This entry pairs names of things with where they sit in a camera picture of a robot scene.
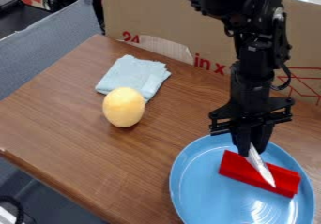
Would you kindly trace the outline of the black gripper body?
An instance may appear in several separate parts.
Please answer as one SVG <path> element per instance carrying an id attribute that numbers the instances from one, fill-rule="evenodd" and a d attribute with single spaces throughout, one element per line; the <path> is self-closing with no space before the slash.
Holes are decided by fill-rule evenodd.
<path id="1" fill-rule="evenodd" d="M 294 100 L 270 96 L 273 78 L 273 71 L 265 77 L 246 76 L 241 63 L 231 65 L 230 100 L 209 114 L 211 135 L 229 133 L 238 126 L 261 126 L 266 121 L 274 124 L 290 121 Z"/>

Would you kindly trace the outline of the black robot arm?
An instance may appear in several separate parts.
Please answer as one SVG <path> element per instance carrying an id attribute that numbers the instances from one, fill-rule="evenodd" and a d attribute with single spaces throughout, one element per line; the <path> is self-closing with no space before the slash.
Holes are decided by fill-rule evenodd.
<path id="1" fill-rule="evenodd" d="M 291 119 L 294 101 L 271 97 L 290 85 L 273 83 L 274 71 L 290 70 L 287 13 L 282 0 L 190 0 L 194 10 L 219 20 L 233 38 L 237 60 L 230 66 L 230 100 L 210 112 L 210 133 L 230 133 L 243 157 L 250 149 L 262 153 L 273 128 Z"/>

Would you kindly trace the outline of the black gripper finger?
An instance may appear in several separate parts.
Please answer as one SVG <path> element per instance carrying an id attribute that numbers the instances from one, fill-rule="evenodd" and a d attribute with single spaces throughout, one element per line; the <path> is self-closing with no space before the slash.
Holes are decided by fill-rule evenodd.
<path id="1" fill-rule="evenodd" d="M 251 129 L 249 127 L 233 127 L 230 129 L 231 141 L 242 157 L 249 155 L 251 145 Z"/>
<path id="2" fill-rule="evenodd" d="M 266 123 L 251 129 L 251 144 L 259 154 L 262 154 L 266 150 L 273 128 L 274 123 Z"/>

